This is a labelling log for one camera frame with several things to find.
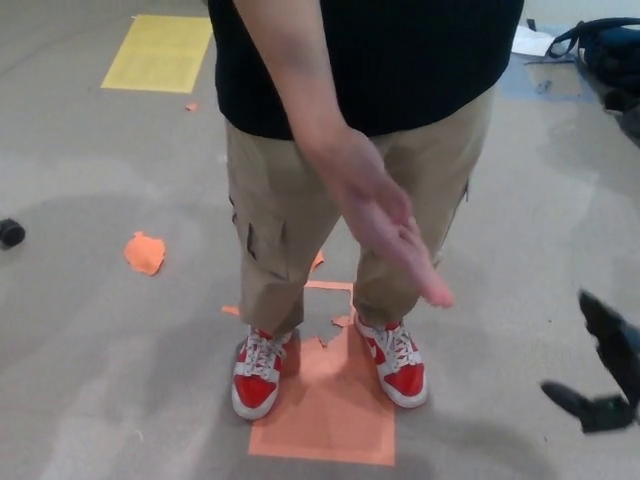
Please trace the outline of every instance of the black bag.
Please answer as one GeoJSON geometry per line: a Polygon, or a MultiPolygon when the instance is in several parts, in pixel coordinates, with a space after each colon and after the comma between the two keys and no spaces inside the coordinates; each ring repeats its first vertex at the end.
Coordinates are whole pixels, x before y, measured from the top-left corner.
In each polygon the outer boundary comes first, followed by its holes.
{"type": "Polygon", "coordinates": [[[640,25],[640,18],[603,18],[580,22],[557,37],[549,51],[560,58],[578,45],[581,58],[599,80],[613,88],[640,95],[640,30],[625,28],[640,25]],[[554,46],[569,40],[561,53],[554,46]]]}
{"type": "Polygon", "coordinates": [[[608,87],[602,93],[604,108],[617,115],[622,130],[640,142],[640,18],[602,18],[580,22],[555,38],[547,56],[560,58],[578,46],[579,57],[587,69],[608,87]],[[558,52],[558,44],[569,41],[558,52]]]}

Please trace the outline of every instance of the pant leg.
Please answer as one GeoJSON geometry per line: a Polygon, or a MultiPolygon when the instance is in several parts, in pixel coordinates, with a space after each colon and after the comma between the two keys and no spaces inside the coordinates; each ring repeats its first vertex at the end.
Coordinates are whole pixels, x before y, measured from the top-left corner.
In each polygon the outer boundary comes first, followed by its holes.
{"type": "MultiPolygon", "coordinates": [[[[442,247],[482,152],[493,96],[491,89],[440,122],[396,133],[385,156],[388,172],[413,201],[416,221],[434,255],[442,247]]],[[[372,251],[361,251],[354,306],[368,322],[401,320],[419,298],[401,272],[372,251]]]]}
{"type": "Polygon", "coordinates": [[[304,285],[339,212],[294,142],[227,124],[227,157],[242,251],[240,317],[279,335],[302,321],[304,285]]]}

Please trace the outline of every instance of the sneaker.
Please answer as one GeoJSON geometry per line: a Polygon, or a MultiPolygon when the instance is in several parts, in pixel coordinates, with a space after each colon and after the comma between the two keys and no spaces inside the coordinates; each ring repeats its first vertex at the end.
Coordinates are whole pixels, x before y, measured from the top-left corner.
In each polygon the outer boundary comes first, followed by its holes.
{"type": "Polygon", "coordinates": [[[249,330],[233,372],[231,400],[245,420],[264,417],[278,397],[285,346],[291,333],[278,339],[254,328],[249,330]]]}
{"type": "Polygon", "coordinates": [[[359,315],[355,324],[369,345],[378,380],[391,401],[402,408],[415,408],[425,403],[427,376],[424,363],[404,324],[370,327],[359,315]]]}

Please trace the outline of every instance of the white shoelace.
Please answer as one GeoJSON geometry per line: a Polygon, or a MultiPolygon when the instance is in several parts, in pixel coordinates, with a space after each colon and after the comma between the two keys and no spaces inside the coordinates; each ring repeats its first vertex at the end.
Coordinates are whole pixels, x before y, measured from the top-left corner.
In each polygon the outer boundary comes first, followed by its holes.
{"type": "Polygon", "coordinates": [[[400,325],[394,330],[382,330],[378,333],[378,344],[384,349],[384,354],[394,373],[407,365],[417,365],[419,357],[411,343],[409,332],[400,325]]]}
{"type": "Polygon", "coordinates": [[[256,332],[249,333],[247,339],[247,358],[244,362],[244,374],[247,377],[259,376],[271,380],[271,373],[277,357],[284,359],[284,339],[267,340],[256,332]]]}

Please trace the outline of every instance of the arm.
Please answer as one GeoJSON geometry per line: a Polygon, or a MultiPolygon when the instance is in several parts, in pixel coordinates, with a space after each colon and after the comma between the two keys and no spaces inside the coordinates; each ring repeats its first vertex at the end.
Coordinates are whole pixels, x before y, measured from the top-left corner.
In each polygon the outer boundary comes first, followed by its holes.
{"type": "Polygon", "coordinates": [[[303,152],[344,131],[319,0],[234,0],[303,152]]]}

